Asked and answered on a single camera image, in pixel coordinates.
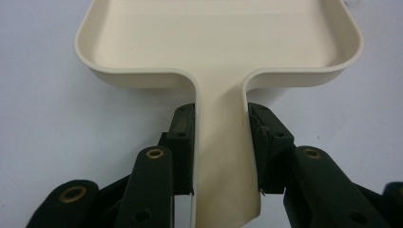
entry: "screw hole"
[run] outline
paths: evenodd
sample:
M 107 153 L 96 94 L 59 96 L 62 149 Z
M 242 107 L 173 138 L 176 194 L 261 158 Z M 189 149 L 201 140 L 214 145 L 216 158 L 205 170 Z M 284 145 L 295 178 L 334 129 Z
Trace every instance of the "screw hole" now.
M 160 149 L 152 149 L 147 151 L 147 157 L 150 159 L 158 159 L 163 155 L 163 151 Z
M 151 219 L 150 212 L 146 209 L 143 209 L 136 213 L 136 221 L 137 222 L 146 222 Z
M 81 199 L 86 194 L 84 186 L 73 186 L 66 189 L 61 195 L 59 200 L 64 203 L 71 203 Z
M 349 217 L 358 224 L 366 224 L 368 222 L 364 215 L 358 212 L 350 212 Z
M 276 132 L 276 133 L 275 133 L 275 136 L 276 136 L 276 137 L 283 137 L 284 134 L 283 134 L 282 132 Z
M 313 149 L 305 149 L 303 152 L 305 153 L 306 156 L 308 156 L 311 159 L 320 159 L 320 158 L 322 158 L 322 155 L 319 152 L 317 152 L 316 150 L 313 150 Z

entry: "black mechanical linkage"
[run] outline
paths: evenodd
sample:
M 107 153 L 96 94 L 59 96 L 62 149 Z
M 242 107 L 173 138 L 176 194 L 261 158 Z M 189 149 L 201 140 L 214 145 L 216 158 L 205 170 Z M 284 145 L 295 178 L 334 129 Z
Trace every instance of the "black mechanical linkage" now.
M 249 117 L 262 193 L 282 193 L 293 228 L 403 227 L 403 182 L 382 196 L 352 183 L 331 157 L 295 147 L 294 137 L 267 107 L 249 104 Z
M 403 182 L 389 183 L 382 195 L 354 184 L 326 152 L 295 147 L 269 108 L 248 107 L 257 191 L 284 194 L 293 228 L 403 227 Z M 174 227 L 174 196 L 193 195 L 194 141 L 195 106 L 187 104 L 175 111 L 158 146 L 139 153 L 131 175 L 101 190 L 88 180 L 60 185 L 28 228 Z
M 73 180 L 57 187 L 32 216 L 39 227 L 174 227 L 174 196 L 193 195 L 195 106 L 179 107 L 158 146 L 141 151 L 133 172 L 98 190 Z

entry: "white background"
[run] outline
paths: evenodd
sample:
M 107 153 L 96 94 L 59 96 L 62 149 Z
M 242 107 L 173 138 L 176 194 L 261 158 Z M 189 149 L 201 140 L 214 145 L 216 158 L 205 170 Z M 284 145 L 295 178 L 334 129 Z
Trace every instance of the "white background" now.
M 348 1 L 364 36 L 361 58 L 332 82 L 254 90 L 296 137 L 327 151 L 352 181 L 381 193 L 403 181 L 403 1 Z M 58 185 L 102 188 L 129 174 L 191 92 L 124 89 L 97 79 L 75 56 L 89 0 L 0 0 L 0 227 L 25 227 Z M 290 227 L 282 196 L 262 198 L 246 227 Z M 176 205 L 188 227 L 190 198 Z

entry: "cream plastic tray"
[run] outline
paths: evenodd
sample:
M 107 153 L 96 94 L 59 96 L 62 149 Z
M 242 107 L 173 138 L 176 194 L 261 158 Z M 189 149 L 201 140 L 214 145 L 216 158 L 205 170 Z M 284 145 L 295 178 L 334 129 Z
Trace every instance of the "cream plastic tray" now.
M 240 227 L 260 207 L 246 92 L 327 83 L 362 39 L 341 0 L 93 0 L 75 50 L 109 84 L 195 91 L 191 226 Z

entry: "metal screw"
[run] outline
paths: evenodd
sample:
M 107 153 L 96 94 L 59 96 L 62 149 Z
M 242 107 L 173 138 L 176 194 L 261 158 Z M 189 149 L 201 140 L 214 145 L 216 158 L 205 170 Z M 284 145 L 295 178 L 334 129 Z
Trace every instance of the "metal screw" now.
M 158 159 L 163 156 L 161 149 L 152 149 L 147 151 L 147 157 L 150 159 Z
M 86 188 L 84 186 L 72 186 L 60 194 L 59 200 L 64 203 L 71 203 L 81 199 L 85 194 Z
M 314 150 L 314 149 L 304 149 L 303 153 L 308 156 L 311 159 L 321 159 L 322 155 L 320 154 L 320 152 Z

